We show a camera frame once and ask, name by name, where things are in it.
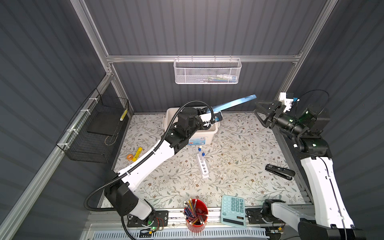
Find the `mint green calculator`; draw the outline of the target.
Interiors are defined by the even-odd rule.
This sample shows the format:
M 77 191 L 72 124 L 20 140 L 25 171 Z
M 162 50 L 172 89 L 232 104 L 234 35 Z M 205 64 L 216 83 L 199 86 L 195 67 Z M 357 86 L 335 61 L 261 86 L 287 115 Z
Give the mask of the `mint green calculator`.
M 245 200 L 224 195 L 221 205 L 221 223 L 231 227 L 246 227 Z

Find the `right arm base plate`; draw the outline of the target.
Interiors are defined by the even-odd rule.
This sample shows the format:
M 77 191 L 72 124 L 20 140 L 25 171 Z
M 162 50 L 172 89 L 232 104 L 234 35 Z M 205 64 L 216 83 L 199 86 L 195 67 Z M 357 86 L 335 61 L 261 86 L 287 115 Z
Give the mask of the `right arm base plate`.
M 269 224 L 268 213 L 263 208 L 246 208 L 246 217 L 250 224 Z

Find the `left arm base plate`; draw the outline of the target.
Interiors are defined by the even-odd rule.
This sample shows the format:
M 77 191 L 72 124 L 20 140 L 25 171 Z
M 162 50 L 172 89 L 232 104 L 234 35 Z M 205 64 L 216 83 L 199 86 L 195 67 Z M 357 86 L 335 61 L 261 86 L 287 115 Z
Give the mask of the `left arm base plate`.
M 149 224 L 144 220 L 140 220 L 138 217 L 128 215 L 127 216 L 127 227 L 128 228 L 141 228 L 141 227 L 166 227 L 169 220 L 169 211 L 165 210 L 156 210 L 155 216 L 152 219 L 152 222 Z

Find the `red pencil cup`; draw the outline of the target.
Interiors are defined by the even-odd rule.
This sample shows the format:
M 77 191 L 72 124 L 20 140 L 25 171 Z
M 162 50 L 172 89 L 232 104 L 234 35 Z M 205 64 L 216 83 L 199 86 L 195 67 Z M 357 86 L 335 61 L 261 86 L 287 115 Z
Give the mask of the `red pencil cup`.
M 193 233 L 200 233 L 207 225 L 209 211 L 200 199 L 189 199 L 184 202 L 183 214 L 187 228 Z

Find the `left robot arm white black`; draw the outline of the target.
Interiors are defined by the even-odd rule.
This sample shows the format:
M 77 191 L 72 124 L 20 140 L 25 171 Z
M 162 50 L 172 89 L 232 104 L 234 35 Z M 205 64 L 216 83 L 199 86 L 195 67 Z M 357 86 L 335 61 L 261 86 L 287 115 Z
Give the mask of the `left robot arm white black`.
M 187 146 L 197 131 L 209 130 L 222 119 L 222 113 L 215 113 L 208 104 L 200 109 L 192 107 L 191 102 L 185 103 L 173 115 L 155 146 L 133 164 L 118 173 L 112 173 L 107 183 L 93 190 L 85 198 L 85 209 L 92 212 L 115 211 L 122 219 L 134 216 L 143 221 L 145 226 L 151 226 L 156 218 L 156 211 L 147 201 L 138 198 L 135 190 L 159 165 Z M 112 207 L 97 208 L 90 205 L 90 199 L 99 191 L 104 192 Z

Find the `white plastic storage bin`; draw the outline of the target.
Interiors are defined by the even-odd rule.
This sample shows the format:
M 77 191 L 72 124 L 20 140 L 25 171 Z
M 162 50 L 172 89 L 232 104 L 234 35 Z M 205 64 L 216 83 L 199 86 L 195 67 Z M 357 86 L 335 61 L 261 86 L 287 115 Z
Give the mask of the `white plastic storage bin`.
M 172 117 L 175 115 L 179 108 L 169 108 L 167 109 L 166 116 L 163 117 L 163 129 L 167 129 L 169 123 L 171 122 Z M 202 146 L 210 145 L 213 142 L 215 134 L 218 132 L 220 127 L 220 122 L 215 123 L 210 127 L 209 130 L 199 130 L 197 131 L 189 140 L 189 145 L 192 146 Z

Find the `black stapler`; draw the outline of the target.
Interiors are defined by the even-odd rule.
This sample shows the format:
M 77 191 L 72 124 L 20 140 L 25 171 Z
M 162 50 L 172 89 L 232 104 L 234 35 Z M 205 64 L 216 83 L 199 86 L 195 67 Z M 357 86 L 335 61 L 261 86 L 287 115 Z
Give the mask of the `black stapler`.
M 288 181 L 291 181 L 296 175 L 295 171 L 270 164 L 265 166 L 265 170 Z

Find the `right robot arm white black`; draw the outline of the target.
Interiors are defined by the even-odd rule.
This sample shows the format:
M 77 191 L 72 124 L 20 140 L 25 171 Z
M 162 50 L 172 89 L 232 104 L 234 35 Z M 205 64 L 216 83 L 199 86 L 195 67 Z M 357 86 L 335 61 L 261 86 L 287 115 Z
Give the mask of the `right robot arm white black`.
M 293 209 L 282 200 L 267 199 L 261 214 L 269 223 L 275 220 L 291 226 L 302 240 L 364 240 L 344 205 L 333 168 L 329 144 L 322 138 L 330 121 L 325 105 L 308 105 L 298 116 L 299 98 L 281 93 L 277 101 L 257 101 L 254 114 L 265 128 L 278 129 L 291 142 L 290 151 L 299 153 L 306 173 L 314 217 Z

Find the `blue plastic bin lid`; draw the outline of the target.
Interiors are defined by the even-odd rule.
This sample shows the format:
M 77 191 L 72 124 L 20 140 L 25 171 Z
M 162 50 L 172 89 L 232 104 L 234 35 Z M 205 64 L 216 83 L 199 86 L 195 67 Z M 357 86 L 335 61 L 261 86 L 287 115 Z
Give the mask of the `blue plastic bin lid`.
M 213 113 L 218 113 L 218 112 L 221 112 L 223 110 L 235 107 L 237 105 L 241 105 L 243 103 L 255 100 L 256 98 L 257 98 L 256 95 L 250 95 L 250 96 L 247 96 L 244 98 L 236 99 L 236 100 L 230 101 L 228 103 L 224 103 L 224 104 L 212 107 L 212 110 L 213 110 Z

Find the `yellow marker in basket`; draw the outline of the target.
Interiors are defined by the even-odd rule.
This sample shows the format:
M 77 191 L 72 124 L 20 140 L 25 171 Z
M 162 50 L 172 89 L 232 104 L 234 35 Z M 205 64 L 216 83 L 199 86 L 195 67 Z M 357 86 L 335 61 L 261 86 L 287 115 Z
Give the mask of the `yellow marker in basket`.
M 125 109 L 124 112 L 122 113 L 121 117 L 120 117 L 120 121 L 122 122 L 124 120 L 124 118 L 126 117 L 128 113 L 128 109 Z

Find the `white test tube rack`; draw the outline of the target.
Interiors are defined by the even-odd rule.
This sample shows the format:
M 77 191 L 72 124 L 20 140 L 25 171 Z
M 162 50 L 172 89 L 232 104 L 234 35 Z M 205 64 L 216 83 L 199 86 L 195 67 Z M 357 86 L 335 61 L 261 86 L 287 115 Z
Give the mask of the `white test tube rack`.
M 200 171 L 201 171 L 201 174 L 202 174 L 202 178 L 203 179 L 207 179 L 209 178 L 209 169 L 208 169 L 208 166 L 207 166 L 207 162 L 206 162 L 206 159 L 205 161 L 202 163 L 201 162 L 201 154 L 197 154 L 197 160 L 198 160 L 198 166 L 200 168 Z

